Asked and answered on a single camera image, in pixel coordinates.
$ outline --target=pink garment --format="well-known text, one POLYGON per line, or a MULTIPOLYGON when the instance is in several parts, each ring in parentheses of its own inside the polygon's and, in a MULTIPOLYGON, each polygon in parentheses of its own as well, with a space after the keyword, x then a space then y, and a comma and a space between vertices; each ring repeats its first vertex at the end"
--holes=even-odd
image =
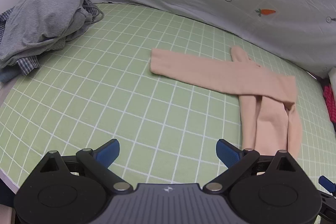
POLYGON ((152 49, 151 72, 222 93, 239 95, 243 149, 261 155, 288 150, 297 157, 302 125, 296 110, 294 76, 261 67, 240 47, 232 47, 234 62, 152 49))

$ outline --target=orange carrot print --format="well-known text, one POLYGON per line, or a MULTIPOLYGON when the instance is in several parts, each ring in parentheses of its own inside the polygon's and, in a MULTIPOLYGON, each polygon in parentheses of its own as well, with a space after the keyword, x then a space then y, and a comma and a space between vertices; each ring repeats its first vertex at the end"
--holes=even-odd
POLYGON ((259 13, 258 16, 261 17, 261 15, 270 15, 270 14, 274 14, 276 11, 274 10, 269 10, 269 9, 259 9, 259 10, 255 10, 257 13, 259 13))

